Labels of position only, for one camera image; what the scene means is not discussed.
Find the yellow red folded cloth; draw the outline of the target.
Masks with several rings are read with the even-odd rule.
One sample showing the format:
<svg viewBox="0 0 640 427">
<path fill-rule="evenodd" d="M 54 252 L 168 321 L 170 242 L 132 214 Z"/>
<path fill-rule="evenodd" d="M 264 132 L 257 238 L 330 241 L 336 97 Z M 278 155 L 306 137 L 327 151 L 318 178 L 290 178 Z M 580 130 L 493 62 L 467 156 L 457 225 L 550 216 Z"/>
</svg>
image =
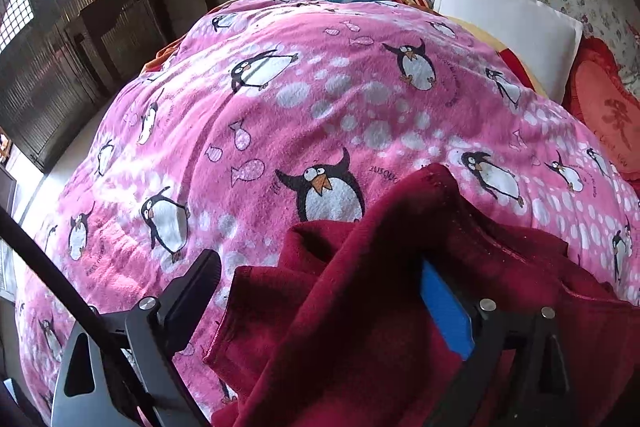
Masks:
<svg viewBox="0 0 640 427">
<path fill-rule="evenodd" d="M 518 78 L 518 81 L 526 88 L 533 90 L 538 95 L 544 96 L 547 98 L 547 93 L 544 91 L 544 88 L 541 86 L 540 82 L 537 80 L 535 75 L 529 70 L 529 68 L 525 65 L 524 62 L 503 42 L 488 34 L 487 31 L 480 29 L 469 22 L 465 22 L 464 20 L 457 20 L 454 17 L 444 17 L 437 13 L 432 6 L 428 3 L 427 0 L 385 0 L 390 2 L 395 2 L 402 5 L 410 6 L 410 8 L 417 9 L 421 12 L 425 12 L 434 16 L 438 16 L 439 20 L 437 23 L 439 26 L 447 26 L 453 28 L 454 26 L 463 28 L 466 32 L 471 34 L 478 41 L 486 44 L 491 49 L 493 49 L 500 57 L 508 69 Z"/>
</svg>

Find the pink penguin blanket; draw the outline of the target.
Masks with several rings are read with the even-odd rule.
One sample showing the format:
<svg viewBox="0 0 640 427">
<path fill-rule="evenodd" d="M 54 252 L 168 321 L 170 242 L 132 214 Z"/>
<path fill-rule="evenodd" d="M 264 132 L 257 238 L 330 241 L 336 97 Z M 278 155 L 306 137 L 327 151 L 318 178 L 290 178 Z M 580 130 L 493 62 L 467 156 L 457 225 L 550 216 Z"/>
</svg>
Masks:
<svg viewBox="0 0 640 427">
<path fill-rule="evenodd" d="M 432 162 L 487 216 L 558 236 L 636 303 L 634 189 L 584 124 L 438 20 L 320 0 L 236 0 L 204 16 L 116 96 L 37 244 L 102 312 L 218 251 L 220 285 L 176 356 L 204 413 L 224 402 L 203 359 L 234 271 L 274 265 L 298 222 L 361 219 Z"/>
</svg>

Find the white pillow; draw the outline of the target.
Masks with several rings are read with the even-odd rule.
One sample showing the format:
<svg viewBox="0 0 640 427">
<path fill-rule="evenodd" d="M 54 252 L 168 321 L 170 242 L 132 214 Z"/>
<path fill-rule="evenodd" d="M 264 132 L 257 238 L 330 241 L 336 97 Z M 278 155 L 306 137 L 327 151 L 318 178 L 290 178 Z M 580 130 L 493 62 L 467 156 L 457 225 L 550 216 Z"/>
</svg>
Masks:
<svg viewBox="0 0 640 427">
<path fill-rule="evenodd" d="M 434 0 L 434 10 L 506 45 L 552 101 L 563 101 L 582 23 L 537 0 Z"/>
</svg>

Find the lattice window door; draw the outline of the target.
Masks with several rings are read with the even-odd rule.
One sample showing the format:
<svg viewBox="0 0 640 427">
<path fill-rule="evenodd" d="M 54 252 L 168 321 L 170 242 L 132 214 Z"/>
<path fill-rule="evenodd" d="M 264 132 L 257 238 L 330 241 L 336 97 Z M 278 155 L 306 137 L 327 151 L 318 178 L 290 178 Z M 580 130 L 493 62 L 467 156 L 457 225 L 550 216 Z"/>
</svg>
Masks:
<svg viewBox="0 0 640 427">
<path fill-rule="evenodd" d="M 80 11 L 94 0 L 28 0 L 34 17 L 1 52 L 1 128 L 42 172 L 115 93 L 96 70 Z"/>
</svg>

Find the dark red fleece garment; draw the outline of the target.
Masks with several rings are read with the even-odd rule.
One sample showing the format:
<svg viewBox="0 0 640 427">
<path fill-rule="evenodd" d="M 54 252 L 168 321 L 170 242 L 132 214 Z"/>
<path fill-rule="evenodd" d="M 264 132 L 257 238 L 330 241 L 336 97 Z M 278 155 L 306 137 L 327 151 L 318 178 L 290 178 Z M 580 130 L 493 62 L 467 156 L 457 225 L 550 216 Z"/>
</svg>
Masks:
<svg viewBox="0 0 640 427">
<path fill-rule="evenodd" d="M 461 369 L 420 295 L 440 262 L 468 298 L 553 309 L 578 426 L 639 421 L 639 310 L 568 257 L 500 225 L 429 165 L 356 223 L 290 228 L 278 264 L 235 271 L 206 364 L 236 394 L 215 426 L 419 426 Z"/>
</svg>

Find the red heart cushion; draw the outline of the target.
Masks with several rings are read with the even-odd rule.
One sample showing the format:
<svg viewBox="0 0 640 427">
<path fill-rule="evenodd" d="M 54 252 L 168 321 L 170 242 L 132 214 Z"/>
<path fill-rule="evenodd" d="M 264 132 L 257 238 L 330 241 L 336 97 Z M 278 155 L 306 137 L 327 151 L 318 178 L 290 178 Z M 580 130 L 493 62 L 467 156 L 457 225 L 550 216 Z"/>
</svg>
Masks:
<svg viewBox="0 0 640 427">
<path fill-rule="evenodd" d="M 624 89 L 614 55 L 602 40 L 582 39 L 562 105 L 598 138 L 622 178 L 639 190 L 639 101 Z"/>
</svg>

